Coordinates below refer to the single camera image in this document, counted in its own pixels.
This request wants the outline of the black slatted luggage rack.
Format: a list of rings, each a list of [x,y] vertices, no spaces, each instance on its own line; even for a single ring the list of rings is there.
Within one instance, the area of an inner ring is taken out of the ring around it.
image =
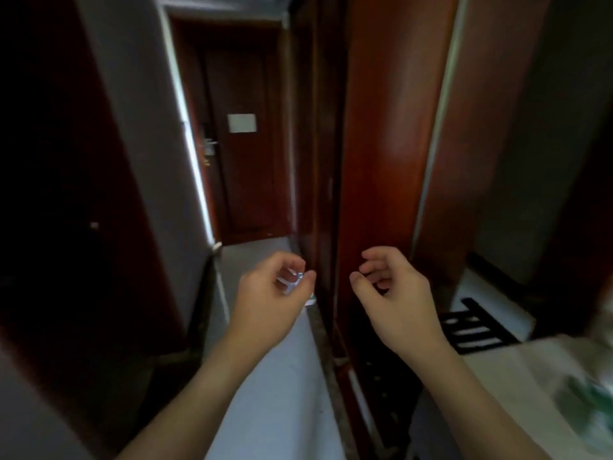
[[[461,299],[460,311],[438,315],[443,333],[460,355],[518,345],[520,342],[472,298]]]

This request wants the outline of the dark brown wooden room door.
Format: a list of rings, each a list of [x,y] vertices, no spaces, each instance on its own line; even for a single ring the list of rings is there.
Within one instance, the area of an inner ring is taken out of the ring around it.
[[[215,240],[234,245],[289,235],[280,26],[178,15],[169,24]],[[232,113],[255,114],[257,132],[229,133]],[[199,138],[218,142],[210,167],[199,161]]]

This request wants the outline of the white door sign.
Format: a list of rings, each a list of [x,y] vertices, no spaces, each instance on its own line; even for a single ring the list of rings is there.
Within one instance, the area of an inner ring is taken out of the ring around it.
[[[232,113],[227,115],[228,132],[231,134],[257,132],[257,119],[253,113]]]

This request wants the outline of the person's right forearm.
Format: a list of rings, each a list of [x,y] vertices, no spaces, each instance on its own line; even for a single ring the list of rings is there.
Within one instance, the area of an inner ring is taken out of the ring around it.
[[[464,460],[552,460],[483,387],[445,339],[397,351],[444,418]]]

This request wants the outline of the person's right hand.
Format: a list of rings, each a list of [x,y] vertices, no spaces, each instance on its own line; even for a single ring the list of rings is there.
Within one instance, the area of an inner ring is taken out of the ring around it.
[[[386,261],[392,273],[388,282],[371,282],[379,296],[356,296],[385,346],[413,366],[449,352],[425,276],[395,247],[371,247],[362,258]]]

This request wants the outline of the dark wooden side door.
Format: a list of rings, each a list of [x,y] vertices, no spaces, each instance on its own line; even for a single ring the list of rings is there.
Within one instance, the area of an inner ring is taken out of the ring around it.
[[[184,341],[75,2],[0,0],[0,343],[116,450]]]

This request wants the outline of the person's left hand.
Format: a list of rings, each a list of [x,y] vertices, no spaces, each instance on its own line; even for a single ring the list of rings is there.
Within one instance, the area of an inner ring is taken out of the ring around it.
[[[305,273],[305,267],[300,256],[277,251],[241,277],[227,331],[239,351],[260,359],[291,331],[304,308],[287,303],[276,279],[288,269]]]

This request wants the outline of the reddish brown wooden wardrobe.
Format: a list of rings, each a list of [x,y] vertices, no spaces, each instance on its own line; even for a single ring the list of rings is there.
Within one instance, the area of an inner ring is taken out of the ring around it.
[[[295,235],[348,458],[403,457],[420,386],[349,285],[397,247],[450,308],[552,0],[292,0]]]

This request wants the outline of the white bedding with green print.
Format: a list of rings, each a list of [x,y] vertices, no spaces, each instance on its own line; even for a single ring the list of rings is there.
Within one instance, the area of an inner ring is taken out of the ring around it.
[[[560,334],[458,355],[552,460],[613,460],[613,315],[598,318],[589,337]],[[464,460],[437,405],[428,423],[422,401],[416,412],[410,434],[418,446],[410,450],[420,460],[427,451]]]

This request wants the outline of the small clear plastic wrapper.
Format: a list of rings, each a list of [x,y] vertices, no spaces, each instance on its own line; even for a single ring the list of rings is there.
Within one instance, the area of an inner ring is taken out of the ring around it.
[[[281,276],[276,279],[277,283],[280,285],[280,290],[284,295],[290,294],[295,287],[302,281],[304,277],[304,272],[295,272],[292,269],[287,270],[287,277]],[[309,299],[305,302],[305,307],[314,306],[317,304],[317,298],[315,293],[312,293]]]

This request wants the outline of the person's left forearm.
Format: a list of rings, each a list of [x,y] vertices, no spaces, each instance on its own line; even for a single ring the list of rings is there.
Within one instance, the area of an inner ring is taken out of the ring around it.
[[[187,386],[115,460],[204,460],[236,392],[287,334],[228,331]]]

